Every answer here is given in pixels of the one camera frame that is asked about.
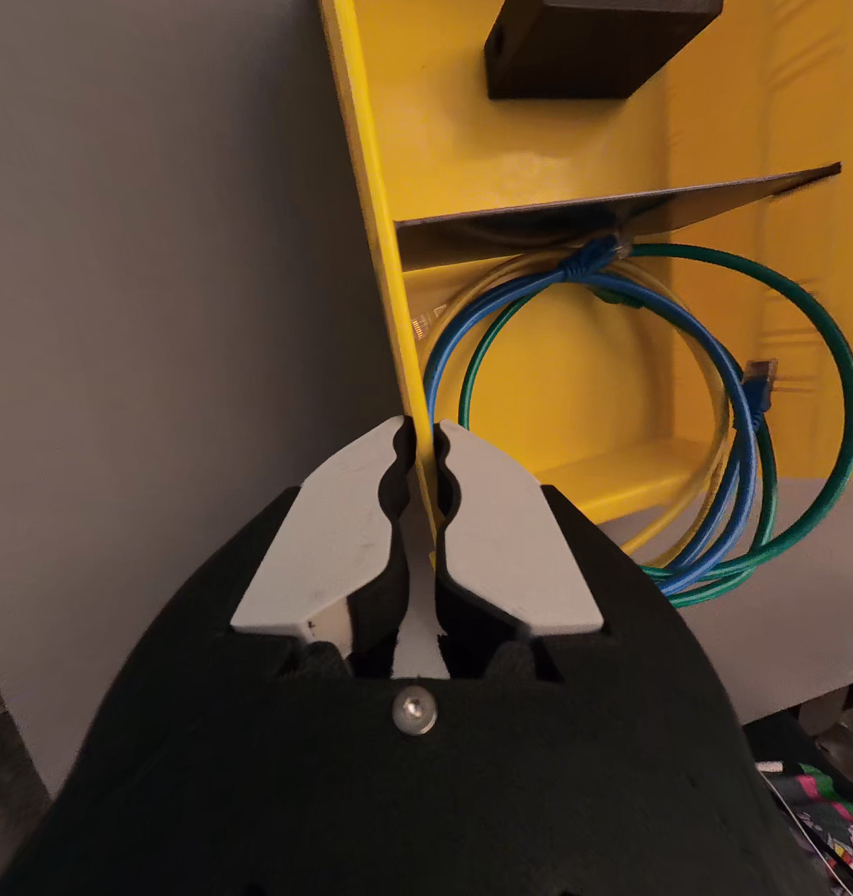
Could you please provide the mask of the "yellow plastic bin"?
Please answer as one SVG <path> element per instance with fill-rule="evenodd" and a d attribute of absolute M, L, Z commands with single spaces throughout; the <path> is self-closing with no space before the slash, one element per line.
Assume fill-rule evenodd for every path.
<path fill-rule="evenodd" d="M 422 371 L 429 317 L 507 258 L 410 261 L 404 225 L 754 180 L 840 173 L 661 236 L 734 252 L 808 288 L 853 349 L 853 2 L 725 2 L 628 98 L 488 96 L 486 44 L 503 2 L 320 2 L 421 493 L 438 524 Z M 470 426 L 592 521 L 666 503 L 711 451 L 712 401 L 673 328 L 579 286 L 532 300 L 497 336 Z"/>

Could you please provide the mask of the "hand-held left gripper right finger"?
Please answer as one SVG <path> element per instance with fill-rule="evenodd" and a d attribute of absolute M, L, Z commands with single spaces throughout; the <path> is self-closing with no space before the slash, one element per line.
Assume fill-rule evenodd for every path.
<path fill-rule="evenodd" d="M 481 678 L 505 644 L 594 635 L 604 618 L 539 480 L 460 424 L 434 427 L 438 642 L 452 678 Z"/>

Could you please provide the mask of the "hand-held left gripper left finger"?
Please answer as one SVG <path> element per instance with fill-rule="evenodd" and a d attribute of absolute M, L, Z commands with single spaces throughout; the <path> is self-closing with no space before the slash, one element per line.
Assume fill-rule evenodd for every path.
<path fill-rule="evenodd" d="M 231 618 L 236 633 L 331 644 L 358 678 L 390 678 L 410 606 L 400 520 L 414 424 L 389 418 L 298 488 Z"/>

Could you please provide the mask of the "black network switch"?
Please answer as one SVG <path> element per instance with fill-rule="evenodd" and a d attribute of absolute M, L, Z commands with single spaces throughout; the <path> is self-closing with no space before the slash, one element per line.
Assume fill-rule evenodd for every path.
<path fill-rule="evenodd" d="M 488 35 L 490 99 L 627 99 L 723 1 L 505 1 Z"/>

